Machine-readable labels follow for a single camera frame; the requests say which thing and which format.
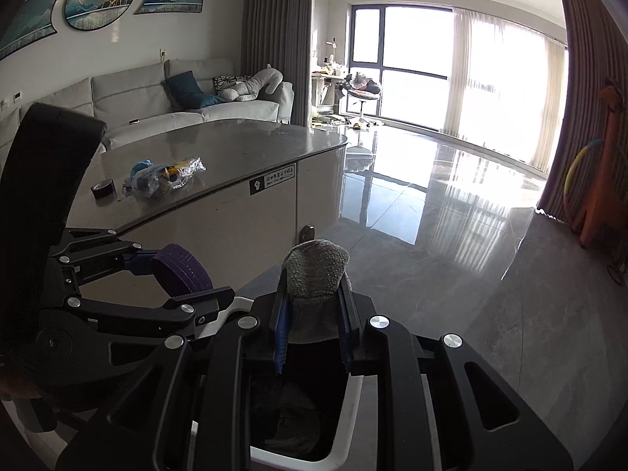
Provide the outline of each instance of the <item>sticker on table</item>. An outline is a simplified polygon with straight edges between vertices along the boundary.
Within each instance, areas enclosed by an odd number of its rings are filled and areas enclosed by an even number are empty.
[[[268,188],[272,188],[277,184],[281,184],[284,181],[287,181],[294,177],[294,172],[296,168],[294,164],[290,166],[286,166],[285,168],[280,168],[279,170],[275,170],[274,172],[267,173],[266,175],[261,175],[260,177],[255,177],[249,181],[250,185],[250,194],[256,195],[259,192],[267,190]]]

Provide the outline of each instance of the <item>gray sofa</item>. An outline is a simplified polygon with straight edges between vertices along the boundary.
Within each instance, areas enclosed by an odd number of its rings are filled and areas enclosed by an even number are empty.
[[[228,59],[168,60],[163,64],[86,78],[38,102],[71,108],[106,122],[101,153],[149,136],[212,120],[290,123],[294,99],[291,83],[282,83],[271,95],[262,91],[254,101],[183,111],[169,97],[164,82],[166,78],[187,71],[192,71],[205,93],[215,93],[213,78],[235,74],[233,62]],[[32,104],[15,109],[0,121],[0,171],[20,122]]]

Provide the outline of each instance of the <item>sofa armrest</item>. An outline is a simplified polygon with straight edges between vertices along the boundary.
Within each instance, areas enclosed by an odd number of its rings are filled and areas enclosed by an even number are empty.
[[[282,81],[277,90],[274,93],[266,93],[266,88],[262,88],[258,99],[263,101],[271,101],[279,105],[279,111],[277,113],[277,122],[280,124],[289,124],[290,117],[292,115],[292,103],[294,102],[294,91],[292,90],[292,83]]]

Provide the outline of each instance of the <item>white curtain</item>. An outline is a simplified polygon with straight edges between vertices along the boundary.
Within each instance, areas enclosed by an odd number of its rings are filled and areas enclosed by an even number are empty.
[[[564,97],[564,45],[505,19],[455,12],[444,132],[548,171]]]

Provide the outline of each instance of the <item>black tape roll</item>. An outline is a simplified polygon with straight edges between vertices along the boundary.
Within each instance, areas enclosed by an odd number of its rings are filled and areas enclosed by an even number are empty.
[[[92,194],[95,199],[104,198],[114,192],[113,179],[105,179],[92,187]]]

